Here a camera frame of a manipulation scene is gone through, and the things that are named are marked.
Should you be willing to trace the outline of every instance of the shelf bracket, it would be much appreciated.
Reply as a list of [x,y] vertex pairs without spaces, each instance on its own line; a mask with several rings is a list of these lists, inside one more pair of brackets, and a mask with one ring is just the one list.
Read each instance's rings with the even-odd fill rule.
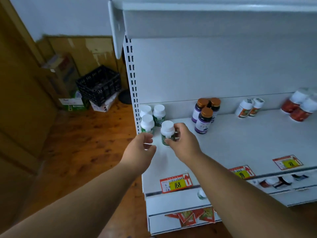
[[110,26],[113,37],[113,46],[116,58],[120,59],[125,36],[123,11],[114,7],[112,1],[108,2]]

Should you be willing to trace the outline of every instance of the right arm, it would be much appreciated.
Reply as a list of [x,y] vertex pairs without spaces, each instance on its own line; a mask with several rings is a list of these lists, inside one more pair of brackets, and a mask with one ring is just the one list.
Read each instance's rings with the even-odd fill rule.
[[202,153],[185,124],[175,128],[180,138],[165,142],[194,173],[233,237],[316,237],[303,217]]

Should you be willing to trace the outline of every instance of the left arm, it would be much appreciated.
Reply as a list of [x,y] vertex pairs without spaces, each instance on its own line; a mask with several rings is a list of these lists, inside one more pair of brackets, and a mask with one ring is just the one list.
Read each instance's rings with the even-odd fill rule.
[[133,181],[149,167],[156,146],[144,143],[152,143],[152,136],[137,135],[117,166],[26,218],[0,238],[98,237]]

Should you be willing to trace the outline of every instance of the hand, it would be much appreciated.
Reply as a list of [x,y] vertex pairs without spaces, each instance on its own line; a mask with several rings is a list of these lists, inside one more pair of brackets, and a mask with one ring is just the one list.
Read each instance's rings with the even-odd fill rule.
[[151,145],[153,143],[152,137],[153,135],[148,133],[138,134],[128,144],[123,153],[120,164],[125,165],[136,176],[143,174],[147,170],[156,152],[156,146]]
[[165,143],[174,150],[175,155],[180,161],[188,166],[191,160],[194,160],[195,157],[202,154],[202,151],[196,136],[189,131],[184,123],[176,123],[174,127],[177,132],[176,136],[179,137],[179,139],[175,141],[166,139]]

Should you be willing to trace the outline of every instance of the white wall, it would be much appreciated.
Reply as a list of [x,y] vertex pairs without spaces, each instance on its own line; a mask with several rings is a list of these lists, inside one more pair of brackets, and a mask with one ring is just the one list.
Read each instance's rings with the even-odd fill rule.
[[108,0],[10,0],[32,38],[111,36]]

